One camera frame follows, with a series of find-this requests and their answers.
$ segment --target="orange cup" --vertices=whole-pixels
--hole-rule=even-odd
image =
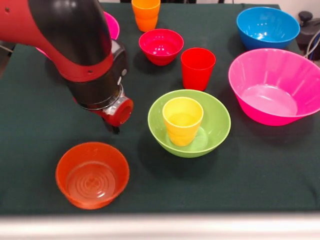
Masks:
[[[141,32],[156,28],[161,0],[132,0],[135,22]]]

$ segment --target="cable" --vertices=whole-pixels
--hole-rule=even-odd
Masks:
[[[5,46],[2,46],[2,45],[0,45],[0,48],[8,51],[9,53],[13,53],[13,52],[14,52],[13,50],[11,50],[11,49],[9,49],[9,48],[7,48],[7,47],[5,47]]]
[[[306,49],[306,54],[304,55],[305,58],[308,58],[308,56],[317,48],[317,46],[320,43],[320,38],[318,39],[318,41],[314,44],[313,48],[310,50],[310,47],[312,45],[312,43],[314,42],[315,38],[318,36],[318,34],[320,34],[320,30],[316,32],[316,34],[311,38],[308,47]]]
[[[315,42],[318,42],[320,39],[320,33],[318,34],[318,36],[315,39]],[[314,49],[314,51],[310,54],[310,60],[312,60],[312,58],[314,57],[314,53],[315,53],[316,49]]]

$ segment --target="yellow cup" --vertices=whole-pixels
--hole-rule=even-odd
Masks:
[[[164,124],[171,142],[183,147],[196,137],[204,117],[204,109],[190,97],[175,97],[162,109]]]

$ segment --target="plastic bowl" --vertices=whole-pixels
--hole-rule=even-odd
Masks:
[[[236,24],[248,50],[284,49],[300,32],[300,25],[294,17],[270,7],[246,9],[237,16]]]
[[[203,119],[195,139],[187,146],[174,145],[168,136],[162,116],[166,102],[177,97],[192,98],[203,108]],[[182,158],[196,158],[210,153],[228,136],[231,119],[226,107],[212,95],[203,91],[182,89],[159,97],[148,113],[148,126],[156,141],[168,152]]]
[[[117,40],[120,34],[120,26],[118,21],[109,13],[104,12],[104,17],[106,20],[106,23],[108,25],[109,28],[109,33],[110,33],[110,37],[114,40]],[[50,57],[48,57],[48,55],[42,51],[41,49],[37,48],[36,49],[42,53],[43,55],[45,55],[48,59],[50,59]]]
[[[229,83],[242,110],[258,123],[282,126],[320,110],[320,68],[282,49],[238,56]]]
[[[150,62],[165,66],[182,50],[184,39],[175,31],[158,28],[145,32],[139,39],[139,46]]]
[[[102,142],[86,142],[63,155],[55,179],[73,205],[98,209],[111,203],[125,189],[129,165],[116,148]]]

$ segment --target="blue bowl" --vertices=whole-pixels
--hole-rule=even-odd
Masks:
[[[240,38],[248,50],[284,49],[300,32],[298,21],[284,11],[252,7],[236,18]]]

